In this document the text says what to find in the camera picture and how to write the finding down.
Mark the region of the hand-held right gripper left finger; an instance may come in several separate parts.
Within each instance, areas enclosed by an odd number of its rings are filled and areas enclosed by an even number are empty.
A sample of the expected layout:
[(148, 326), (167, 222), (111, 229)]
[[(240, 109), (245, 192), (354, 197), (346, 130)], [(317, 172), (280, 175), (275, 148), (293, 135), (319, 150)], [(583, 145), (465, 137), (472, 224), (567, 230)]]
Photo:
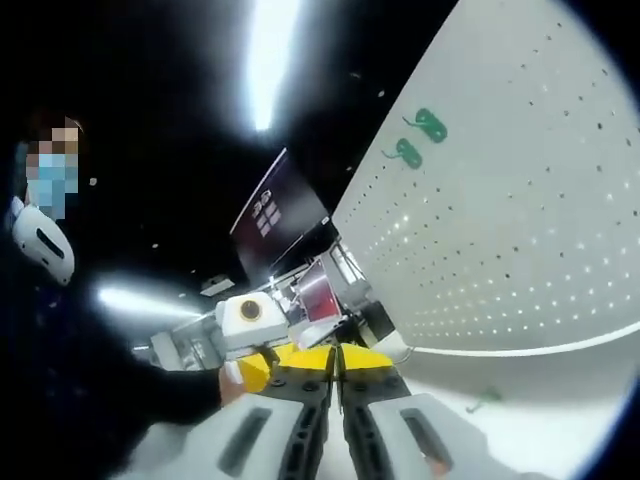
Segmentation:
[(313, 479), (328, 436), (335, 350), (295, 351), (202, 423), (144, 440), (130, 479)]

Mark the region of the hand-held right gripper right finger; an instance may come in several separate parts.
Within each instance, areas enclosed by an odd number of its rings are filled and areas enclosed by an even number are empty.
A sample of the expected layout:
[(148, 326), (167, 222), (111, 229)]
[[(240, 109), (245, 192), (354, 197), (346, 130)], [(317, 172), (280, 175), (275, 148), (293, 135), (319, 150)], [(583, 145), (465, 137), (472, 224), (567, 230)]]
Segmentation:
[(359, 479), (528, 479), (495, 459), (486, 435), (429, 394), (413, 395), (393, 362), (337, 348), (344, 436)]

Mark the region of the person's left hand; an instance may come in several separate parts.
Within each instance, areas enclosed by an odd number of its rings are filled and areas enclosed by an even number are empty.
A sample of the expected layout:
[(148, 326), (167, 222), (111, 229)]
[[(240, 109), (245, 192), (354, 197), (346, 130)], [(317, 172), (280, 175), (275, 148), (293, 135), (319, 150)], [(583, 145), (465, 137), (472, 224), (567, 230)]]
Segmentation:
[(222, 407), (234, 402), (246, 393), (245, 385), (236, 381), (229, 375), (225, 368), (221, 368), (218, 373), (218, 383), (220, 391), (220, 404)]

